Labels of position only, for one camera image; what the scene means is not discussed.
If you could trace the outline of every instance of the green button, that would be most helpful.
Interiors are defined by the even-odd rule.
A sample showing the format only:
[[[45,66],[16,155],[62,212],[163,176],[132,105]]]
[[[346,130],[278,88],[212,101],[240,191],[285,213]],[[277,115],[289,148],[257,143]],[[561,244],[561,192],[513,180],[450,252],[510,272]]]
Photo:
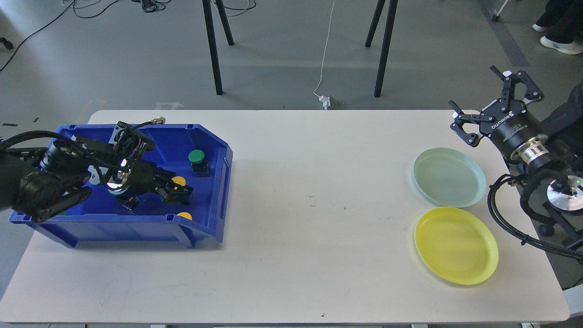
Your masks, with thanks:
[[[195,151],[191,151],[188,154],[188,160],[190,160],[190,162],[194,163],[194,164],[200,164],[200,163],[202,163],[202,161],[204,159],[205,159],[205,153],[200,149],[197,149]]]

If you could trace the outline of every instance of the shoe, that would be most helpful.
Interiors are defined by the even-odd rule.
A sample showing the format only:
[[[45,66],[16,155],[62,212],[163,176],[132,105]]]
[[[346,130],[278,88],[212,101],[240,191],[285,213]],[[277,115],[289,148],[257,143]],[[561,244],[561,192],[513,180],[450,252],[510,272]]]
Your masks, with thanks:
[[[538,26],[536,23],[532,25],[532,29],[537,32],[545,32],[552,28],[552,26]]]
[[[583,46],[575,42],[558,43],[547,39],[546,36],[543,36],[542,38],[540,38],[540,43],[547,48],[559,50],[563,54],[567,55],[577,55],[583,53]]]

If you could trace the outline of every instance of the chair wheel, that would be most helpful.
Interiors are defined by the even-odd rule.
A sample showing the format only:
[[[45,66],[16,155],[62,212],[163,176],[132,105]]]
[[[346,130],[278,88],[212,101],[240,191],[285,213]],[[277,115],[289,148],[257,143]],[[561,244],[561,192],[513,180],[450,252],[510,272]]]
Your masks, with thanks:
[[[539,225],[539,233],[541,236],[551,237],[554,235],[554,227],[550,224]]]

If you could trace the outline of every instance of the black tripod leg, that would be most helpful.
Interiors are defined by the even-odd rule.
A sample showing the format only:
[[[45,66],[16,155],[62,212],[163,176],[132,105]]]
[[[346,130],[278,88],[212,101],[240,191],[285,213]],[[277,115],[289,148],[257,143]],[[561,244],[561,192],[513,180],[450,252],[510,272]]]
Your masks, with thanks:
[[[215,28],[213,27],[213,13],[210,9],[210,0],[202,0],[202,8],[205,12],[206,35],[209,39],[210,61],[213,65],[215,76],[215,88],[217,95],[223,94],[223,84],[220,80],[219,56],[217,55],[217,42],[215,39]]]
[[[385,78],[387,59],[389,57],[389,46],[391,45],[391,37],[393,35],[393,25],[395,24],[398,2],[399,0],[391,0],[389,2],[389,15],[387,18],[387,26],[385,27],[385,37],[382,41],[381,61],[378,64],[377,83],[374,86],[374,96],[376,98],[381,96],[382,82]]]
[[[368,30],[368,36],[366,38],[365,47],[370,48],[373,43],[374,32],[377,31],[378,21],[381,19],[382,9],[385,6],[385,0],[378,0],[377,8],[374,10],[373,21],[370,23],[370,29]]]
[[[235,44],[233,42],[233,35],[231,34],[231,27],[229,26],[229,20],[227,19],[227,13],[224,11],[223,0],[216,0],[217,8],[219,8],[220,20],[223,23],[224,33],[227,36],[227,43],[232,46]]]

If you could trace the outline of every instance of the person's leg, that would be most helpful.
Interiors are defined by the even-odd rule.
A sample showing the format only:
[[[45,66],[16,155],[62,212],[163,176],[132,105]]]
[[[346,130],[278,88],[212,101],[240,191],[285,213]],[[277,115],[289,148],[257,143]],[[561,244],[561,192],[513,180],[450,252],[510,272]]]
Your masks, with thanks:
[[[574,41],[574,36],[583,25],[583,0],[573,0],[563,17],[557,21],[540,43],[568,55],[583,53],[583,46]]]
[[[583,0],[573,0],[563,16],[554,24],[546,38],[558,43],[572,43],[583,27]]]
[[[555,25],[566,13],[573,0],[549,0],[546,4],[545,12],[536,21],[539,27],[550,27]]]

